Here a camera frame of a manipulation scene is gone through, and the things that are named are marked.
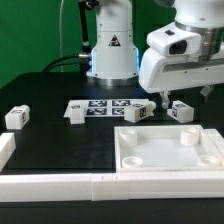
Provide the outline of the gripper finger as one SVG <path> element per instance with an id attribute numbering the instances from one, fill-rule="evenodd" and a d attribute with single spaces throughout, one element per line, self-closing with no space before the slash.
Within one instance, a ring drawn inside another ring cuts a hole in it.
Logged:
<path id="1" fill-rule="evenodd" d="M 169 108 L 169 104 L 170 104 L 169 95 L 170 95 L 169 91 L 163 91 L 163 92 L 160 93 L 160 97 L 161 97 L 161 100 L 162 100 L 162 107 L 164 109 Z"/>
<path id="2" fill-rule="evenodd" d="M 200 91 L 200 94 L 204 100 L 208 99 L 208 97 L 210 96 L 214 88 L 215 88 L 214 85 L 207 85 L 202 88 L 202 90 Z"/>

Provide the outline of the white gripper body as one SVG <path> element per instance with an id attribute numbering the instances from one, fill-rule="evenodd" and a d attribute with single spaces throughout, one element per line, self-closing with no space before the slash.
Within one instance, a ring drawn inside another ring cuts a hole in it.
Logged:
<path id="1" fill-rule="evenodd" d="M 139 83 L 148 93 L 224 83 L 224 30 L 172 22 L 148 34 Z"/>

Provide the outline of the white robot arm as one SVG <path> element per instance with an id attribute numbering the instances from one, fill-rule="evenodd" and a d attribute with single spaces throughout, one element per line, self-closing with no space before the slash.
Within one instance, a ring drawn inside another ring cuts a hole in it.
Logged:
<path id="1" fill-rule="evenodd" d="M 172 90 L 224 83 L 224 0 L 154 0 L 176 10 L 172 23 L 147 36 L 142 56 L 133 44 L 131 0 L 98 0 L 97 44 L 87 77 L 104 85 L 138 79 L 164 107 Z"/>

